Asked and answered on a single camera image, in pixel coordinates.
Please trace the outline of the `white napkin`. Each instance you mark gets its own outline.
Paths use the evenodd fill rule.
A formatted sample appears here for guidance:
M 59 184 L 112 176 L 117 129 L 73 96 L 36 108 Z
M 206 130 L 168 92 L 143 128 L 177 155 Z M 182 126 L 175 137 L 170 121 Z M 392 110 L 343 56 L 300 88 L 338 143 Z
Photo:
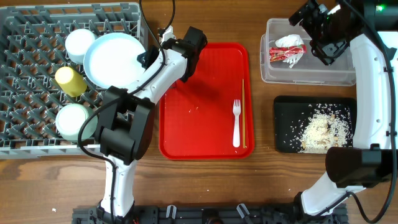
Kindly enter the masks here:
M 295 47 L 298 45 L 303 45 L 304 42 L 302 38 L 297 34 L 290 34 L 288 36 L 282 37 L 275 42 L 277 47 Z M 292 55 L 283 60 L 285 63 L 289 63 L 289 68 L 292 68 L 303 56 L 303 53 Z

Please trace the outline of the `large light blue plate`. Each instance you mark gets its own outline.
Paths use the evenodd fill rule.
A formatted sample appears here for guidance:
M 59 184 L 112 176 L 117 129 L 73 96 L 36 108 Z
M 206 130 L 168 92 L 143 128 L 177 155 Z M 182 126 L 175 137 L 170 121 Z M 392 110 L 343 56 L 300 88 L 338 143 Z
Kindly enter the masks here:
M 89 47 L 83 68 L 88 79 L 98 87 L 124 88 L 144 73 L 145 68 L 137 57 L 145 51 L 144 46 L 131 35 L 106 34 Z

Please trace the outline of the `red snack wrapper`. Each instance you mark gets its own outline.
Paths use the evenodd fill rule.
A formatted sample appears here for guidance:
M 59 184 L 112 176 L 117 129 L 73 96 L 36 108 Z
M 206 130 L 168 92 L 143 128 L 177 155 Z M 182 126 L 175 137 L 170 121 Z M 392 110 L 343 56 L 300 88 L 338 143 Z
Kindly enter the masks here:
M 307 47 L 303 44 L 292 47 L 271 47 L 269 49 L 269 61 L 285 60 L 293 55 L 304 54 L 306 52 Z

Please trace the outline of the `wooden chopstick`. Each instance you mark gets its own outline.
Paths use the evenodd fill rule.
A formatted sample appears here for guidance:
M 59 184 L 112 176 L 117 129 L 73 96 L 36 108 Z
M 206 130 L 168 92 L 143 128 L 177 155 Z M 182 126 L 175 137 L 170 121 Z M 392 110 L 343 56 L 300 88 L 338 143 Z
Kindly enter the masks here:
M 244 88 L 244 79 L 242 79 L 242 140 L 243 140 L 243 149 L 246 147 L 246 109 L 245 109 L 245 88 Z

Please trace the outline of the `small light blue bowl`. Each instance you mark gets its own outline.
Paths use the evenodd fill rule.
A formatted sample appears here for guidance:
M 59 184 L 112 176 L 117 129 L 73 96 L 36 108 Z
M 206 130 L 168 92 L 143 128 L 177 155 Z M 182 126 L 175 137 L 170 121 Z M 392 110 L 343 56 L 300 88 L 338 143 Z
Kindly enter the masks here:
M 70 60 L 83 65 L 85 54 L 96 39 L 97 36 L 87 29 L 77 29 L 71 32 L 65 41 L 65 48 Z

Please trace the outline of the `yellow plastic cup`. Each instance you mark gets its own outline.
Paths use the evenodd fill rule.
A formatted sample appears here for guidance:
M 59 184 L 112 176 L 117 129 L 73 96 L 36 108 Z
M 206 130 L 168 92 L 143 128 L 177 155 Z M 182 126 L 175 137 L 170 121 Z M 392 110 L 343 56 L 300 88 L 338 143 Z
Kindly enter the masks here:
M 55 73 L 55 80 L 63 92 L 72 97 L 82 95 L 87 89 L 83 77 L 71 67 L 60 67 Z

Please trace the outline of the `white plastic fork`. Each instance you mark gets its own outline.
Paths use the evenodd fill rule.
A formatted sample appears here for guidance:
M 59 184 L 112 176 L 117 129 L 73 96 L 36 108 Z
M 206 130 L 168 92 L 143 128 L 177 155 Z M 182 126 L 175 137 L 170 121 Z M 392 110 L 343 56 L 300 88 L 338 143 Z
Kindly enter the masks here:
M 239 116 L 241 114 L 241 101 L 240 100 L 234 100 L 233 114 L 234 114 L 233 146 L 239 147 L 240 146 Z

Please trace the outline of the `leftover rice with scraps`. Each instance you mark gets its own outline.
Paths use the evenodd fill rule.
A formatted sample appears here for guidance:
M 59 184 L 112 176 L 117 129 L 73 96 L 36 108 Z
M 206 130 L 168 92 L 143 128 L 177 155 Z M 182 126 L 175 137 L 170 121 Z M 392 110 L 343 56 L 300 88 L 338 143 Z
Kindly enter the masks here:
M 283 141 L 298 153 L 325 154 L 331 147 L 351 147 L 353 128 L 351 111 L 342 104 L 316 103 L 304 106 L 289 127 L 292 137 Z

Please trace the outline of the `light green bowl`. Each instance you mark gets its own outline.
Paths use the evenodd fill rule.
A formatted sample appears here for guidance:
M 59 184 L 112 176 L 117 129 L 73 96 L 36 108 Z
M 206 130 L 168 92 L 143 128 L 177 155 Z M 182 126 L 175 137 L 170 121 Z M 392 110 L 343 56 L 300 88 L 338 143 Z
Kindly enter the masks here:
M 64 106 L 56 116 L 55 125 L 64 140 L 77 142 L 83 123 L 93 114 L 93 110 L 80 104 Z

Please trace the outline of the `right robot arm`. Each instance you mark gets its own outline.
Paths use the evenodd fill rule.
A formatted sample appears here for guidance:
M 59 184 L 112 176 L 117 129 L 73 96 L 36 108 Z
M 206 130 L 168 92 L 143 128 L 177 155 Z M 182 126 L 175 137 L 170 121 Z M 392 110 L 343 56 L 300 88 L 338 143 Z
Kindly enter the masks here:
M 308 1 L 289 19 L 310 36 L 314 56 L 332 64 L 349 50 L 356 74 L 357 115 L 351 147 L 326 153 L 325 173 L 295 197 L 299 219 L 330 215 L 358 192 L 389 183 L 373 223 L 386 213 L 397 182 L 397 2 L 340 1 L 329 11 Z

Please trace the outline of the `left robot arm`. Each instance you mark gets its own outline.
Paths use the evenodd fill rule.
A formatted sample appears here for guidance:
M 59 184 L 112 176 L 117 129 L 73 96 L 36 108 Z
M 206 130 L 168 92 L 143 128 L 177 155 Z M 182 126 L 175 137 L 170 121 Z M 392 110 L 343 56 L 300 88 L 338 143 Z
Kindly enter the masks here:
M 155 106 L 172 84 L 194 74 L 207 43 L 204 35 L 169 38 L 159 48 L 134 50 L 132 59 L 122 60 L 133 81 L 111 85 L 96 112 L 95 139 L 107 168 L 104 197 L 97 207 L 102 222 L 132 221 L 136 166 L 152 139 Z

